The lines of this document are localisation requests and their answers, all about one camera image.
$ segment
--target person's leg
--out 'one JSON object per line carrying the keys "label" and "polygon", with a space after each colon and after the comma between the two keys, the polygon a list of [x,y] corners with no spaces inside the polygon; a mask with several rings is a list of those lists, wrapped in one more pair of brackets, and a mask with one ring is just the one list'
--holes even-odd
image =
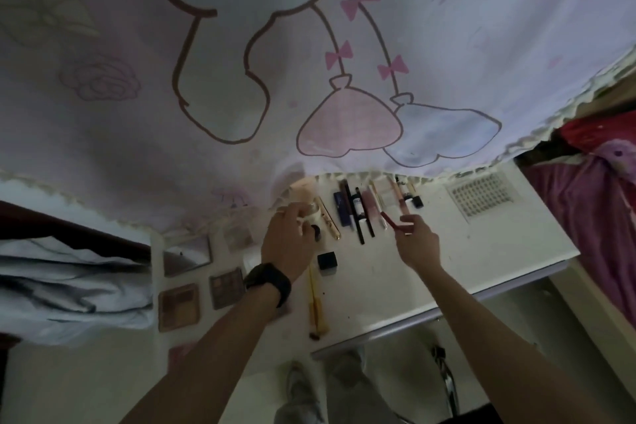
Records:
{"label": "person's leg", "polygon": [[287,404],[274,417],[274,424],[322,424],[320,404],[300,364],[294,363],[287,376]]}
{"label": "person's leg", "polygon": [[340,355],[326,367],[329,424],[401,424],[364,375],[360,354]]}

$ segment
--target rose print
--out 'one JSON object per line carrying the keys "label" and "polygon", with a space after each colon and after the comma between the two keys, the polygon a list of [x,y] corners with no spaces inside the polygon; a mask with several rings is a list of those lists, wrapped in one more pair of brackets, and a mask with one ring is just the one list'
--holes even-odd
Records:
{"label": "rose print", "polygon": [[125,62],[91,54],[62,68],[60,81],[85,101],[123,101],[137,97],[141,85]]}

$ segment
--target floor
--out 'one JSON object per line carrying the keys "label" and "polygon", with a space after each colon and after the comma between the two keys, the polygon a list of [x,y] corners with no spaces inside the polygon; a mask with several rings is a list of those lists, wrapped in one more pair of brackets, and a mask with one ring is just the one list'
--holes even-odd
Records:
{"label": "floor", "polygon": [[[616,422],[632,421],[636,404],[549,286],[523,287],[489,300],[487,306],[588,387]],[[367,375],[394,411],[417,424],[449,416],[440,374],[426,352],[431,332],[447,350],[461,410],[487,402],[444,320],[373,341],[366,346]],[[116,424],[153,384],[151,348],[150,331],[108,331],[76,349],[20,345],[10,353],[0,421]],[[324,403],[322,365],[308,356],[302,363]],[[242,379],[223,424],[271,424],[284,403],[287,368]]]}

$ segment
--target white desk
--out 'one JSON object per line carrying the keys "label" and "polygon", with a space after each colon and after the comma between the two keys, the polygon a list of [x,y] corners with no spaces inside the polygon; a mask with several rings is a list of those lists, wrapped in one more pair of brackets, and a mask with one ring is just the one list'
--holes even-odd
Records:
{"label": "white desk", "polygon": [[[514,188],[516,201],[505,209],[496,208],[477,217],[470,224],[442,183],[418,187],[424,202],[418,212],[440,236],[442,265],[471,293],[486,291],[488,295],[542,278],[562,268],[555,264],[578,254],[516,166],[506,163],[497,170]],[[351,176],[348,180],[352,188],[362,186]],[[319,252],[335,251],[338,259],[336,274],[321,279],[322,304],[331,331],[317,342],[308,337],[305,274],[292,289],[288,300],[290,314],[266,328],[247,366],[248,374],[307,353],[321,358],[329,351],[358,345],[436,315],[437,305],[431,294],[415,273],[401,262],[391,229],[385,231],[373,222],[376,236],[371,238],[366,225],[361,226],[366,242],[361,245],[357,233],[340,227],[333,204],[333,192],[337,189],[335,179],[322,179],[318,185],[318,193],[342,234],[342,238],[335,241],[321,225]],[[387,213],[393,219],[399,217],[397,207]],[[252,232],[259,241],[262,241],[270,216],[271,213],[261,214],[252,225]],[[213,310],[209,276],[242,264],[240,255],[229,254],[222,234],[217,232],[212,238],[213,264],[166,279],[162,270],[163,247],[163,239],[155,235],[155,299],[159,291],[196,282],[202,318],[197,325],[163,334],[156,332],[157,365],[161,373],[166,371],[167,352],[171,347],[197,340],[228,310]]]}

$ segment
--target eyeliner pencil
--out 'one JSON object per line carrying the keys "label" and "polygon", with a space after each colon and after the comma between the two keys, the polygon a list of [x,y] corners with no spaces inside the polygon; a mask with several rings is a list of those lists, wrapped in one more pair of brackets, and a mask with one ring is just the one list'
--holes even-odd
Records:
{"label": "eyeliner pencil", "polygon": [[[345,187],[346,198],[349,200],[349,204],[351,205],[351,208],[354,208],[354,199],[351,197],[351,190],[349,189],[349,183],[347,183],[346,180],[343,180],[342,185]],[[358,238],[360,239],[360,244],[364,244],[364,236],[362,235],[362,228],[360,228],[360,220],[358,220],[357,215],[355,214],[354,214],[354,222],[355,222],[355,229],[358,232]]]}
{"label": "eyeliner pencil", "polygon": [[369,210],[366,209],[366,205],[364,204],[364,198],[362,198],[362,192],[360,188],[355,188],[356,195],[360,198],[360,203],[362,203],[362,209],[364,210],[364,214],[366,215],[366,225],[369,227],[369,233],[371,233],[371,237],[375,238],[375,233],[373,232],[373,227],[371,226],[371,217],[369,216]]}

